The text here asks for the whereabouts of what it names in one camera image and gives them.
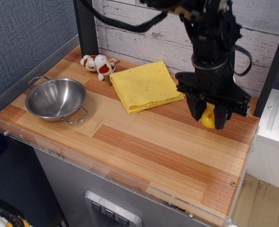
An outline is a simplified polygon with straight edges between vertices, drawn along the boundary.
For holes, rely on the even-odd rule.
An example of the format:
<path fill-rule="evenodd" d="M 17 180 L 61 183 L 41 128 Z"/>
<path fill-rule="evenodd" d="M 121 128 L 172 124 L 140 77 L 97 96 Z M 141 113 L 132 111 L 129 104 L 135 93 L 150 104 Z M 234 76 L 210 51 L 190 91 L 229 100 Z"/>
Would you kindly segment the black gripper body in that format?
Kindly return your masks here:
<path fill-rule="evenodd" d="M 248 116 L 251 96 L 234 81 L 234 54 L 228 54 L 227 57 L 214 64 L 200 61 L 192 56 L 192 64 L 195 72 L 178 72 L 175 75 L 178 80 L 178 91 L 184 94 L 191 93 L 201 100 L 204 100 L 207 94 L 231 98 L 235 102 L 233 112 Z"/>

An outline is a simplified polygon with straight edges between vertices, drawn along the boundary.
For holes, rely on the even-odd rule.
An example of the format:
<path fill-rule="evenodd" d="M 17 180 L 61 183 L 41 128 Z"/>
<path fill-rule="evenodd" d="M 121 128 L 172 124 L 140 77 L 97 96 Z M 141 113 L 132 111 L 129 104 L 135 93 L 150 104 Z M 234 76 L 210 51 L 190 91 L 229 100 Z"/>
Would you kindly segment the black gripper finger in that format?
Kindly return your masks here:
<path fill-rule="evenodd" d="M 186 102 L 191 112 L 192 117 L 199 121 L 207 106 L 207 102 L 193 96 L 191 93 L 186 92 Z"/>
<path fill-rule="evenodd" d="M 232 117 L 232 109 L 226 106 L 216 105 L 214 108 L 215 129 L 224 129 L 225 123 Z"/>

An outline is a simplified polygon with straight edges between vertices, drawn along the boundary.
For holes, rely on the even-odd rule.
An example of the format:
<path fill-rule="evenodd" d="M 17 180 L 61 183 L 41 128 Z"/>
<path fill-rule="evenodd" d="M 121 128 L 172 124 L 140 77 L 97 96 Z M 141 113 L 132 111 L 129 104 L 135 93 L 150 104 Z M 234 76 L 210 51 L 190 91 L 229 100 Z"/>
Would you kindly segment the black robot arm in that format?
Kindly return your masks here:
<path fill-rule="evenodd" d="M 235 52 L 252 59 L 236 45 L 241 25 L 236 22 L 230 0 L 146 0 L 151 8 L 179 15 L 193 46 L 194 72 L 178 72 L 177 90 L 186 95 L 192 117 L 198 121 L 209 104 L 214 105 L 215 129 L 224 128 L 233 113 L 247 116 L 251 96 L 236 85 L 234 76 L 244 76 L 250 69 L 235 71 Z"/>

